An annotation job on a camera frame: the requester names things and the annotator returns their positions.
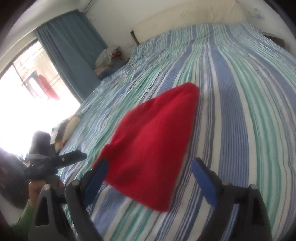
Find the green left sleeve forearm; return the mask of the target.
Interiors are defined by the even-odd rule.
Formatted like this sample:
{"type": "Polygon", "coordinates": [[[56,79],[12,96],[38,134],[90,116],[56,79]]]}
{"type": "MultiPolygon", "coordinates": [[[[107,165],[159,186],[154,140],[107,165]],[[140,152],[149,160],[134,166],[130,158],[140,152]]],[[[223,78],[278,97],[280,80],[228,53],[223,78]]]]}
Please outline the green left sleeve forearm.
{"type": "Polygon", "coordinates": [[[23,210],[18,221],[10,225],[13,233],[17,237],[23,240],[28,239],[33,214],[34,214],[34,208],[32,208],[30,200],[28,200],[27,205],[23,210]]]}

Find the person's left hand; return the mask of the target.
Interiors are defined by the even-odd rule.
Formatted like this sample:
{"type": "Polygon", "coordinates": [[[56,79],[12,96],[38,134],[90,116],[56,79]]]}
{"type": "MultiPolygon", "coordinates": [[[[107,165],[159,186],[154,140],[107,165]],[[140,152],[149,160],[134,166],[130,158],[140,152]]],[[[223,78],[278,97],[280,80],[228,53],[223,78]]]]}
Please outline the person's left hand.
{"type": "Polygon", "coordinates": [[[34,209],[39,198],[40,190],[46,185],[46,180],[32,180],[29,183],[29,206],[34,209]]]}

